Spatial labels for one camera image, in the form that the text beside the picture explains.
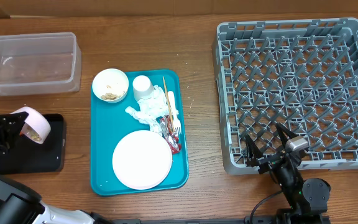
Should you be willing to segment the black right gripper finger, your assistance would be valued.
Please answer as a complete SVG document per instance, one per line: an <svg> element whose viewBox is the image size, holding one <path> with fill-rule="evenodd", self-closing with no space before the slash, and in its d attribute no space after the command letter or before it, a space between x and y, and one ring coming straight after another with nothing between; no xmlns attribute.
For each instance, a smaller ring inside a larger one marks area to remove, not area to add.
<svg viewBox="0 0 358 224"><path fill-rule="evenodd" d="M289 129L287 129L283 124L276 123L275 124L278 136L282 142L282 146L285 146L289 139L293 139L297 137L298 135L291 132Z"/></svg>
<svg viewBox="0 0 358 224"><path fill-rule="evenodd" d="M257 147L256 143L247 134L246 135L246 148L247 148L247 165L258 165L259 159L263 158L263 153Z"/></svg>

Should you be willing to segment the pink bowl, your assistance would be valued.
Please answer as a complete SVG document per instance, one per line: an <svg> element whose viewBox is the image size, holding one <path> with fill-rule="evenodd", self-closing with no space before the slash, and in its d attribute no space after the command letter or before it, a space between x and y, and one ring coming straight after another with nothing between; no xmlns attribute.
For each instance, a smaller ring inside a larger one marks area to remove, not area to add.
<svg viewBox="0 0 358 224"><path fill-rule="evenodd" d="M42 114L28 106L22 107L12 113L16 114L21 112L28 114L21 129L21 134L37 144L43 144L51 131L49 122Z"/></svg>

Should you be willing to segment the white bowl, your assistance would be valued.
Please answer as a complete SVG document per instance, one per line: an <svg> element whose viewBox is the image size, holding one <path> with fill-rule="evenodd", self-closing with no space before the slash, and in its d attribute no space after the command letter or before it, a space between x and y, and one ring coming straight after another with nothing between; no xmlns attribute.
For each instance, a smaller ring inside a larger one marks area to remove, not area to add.
<svg viewBox="0 0 358 224"><path fill-rule="evenodd" d="M94 95L107 103L122 101L129 89L127 75L116 68L107 68L99 72L93 79L92 91Z"/></svg>

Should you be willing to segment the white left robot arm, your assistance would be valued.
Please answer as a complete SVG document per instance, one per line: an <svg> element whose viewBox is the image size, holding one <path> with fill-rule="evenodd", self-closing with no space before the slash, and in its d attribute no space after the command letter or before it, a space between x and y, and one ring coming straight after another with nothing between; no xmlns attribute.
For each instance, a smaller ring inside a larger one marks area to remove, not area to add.
<svg viewBox="0 0 358 224"><path fill-rule="evenodd" d="M15 144L29 117L28 112L0 115L0 151ZM0 175L0 224L95 224L111 223L97 213L64 210L43 203L42 196L26 185Z"/></svg>

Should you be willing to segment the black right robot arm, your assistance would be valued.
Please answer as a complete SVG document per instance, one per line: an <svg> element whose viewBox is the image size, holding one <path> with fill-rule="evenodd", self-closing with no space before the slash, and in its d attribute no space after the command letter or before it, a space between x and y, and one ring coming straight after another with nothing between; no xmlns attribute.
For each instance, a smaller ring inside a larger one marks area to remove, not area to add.
<svg viewBox="0 0 358 224"><path fill-rule="evenodd" d="M331 186L323 179L303 179L298 166L309 150L309 142L291 132L284 125L275 125L282 146L275 154L264 156L249 135L245 136L247 162L257 167L260 174L268 173L280 190L261 200L244 218L245 223L329 223L323 214L328 210ZM289 208L278 209L272 216L256 216L256 210L266 201L284 194Z"/></svg>

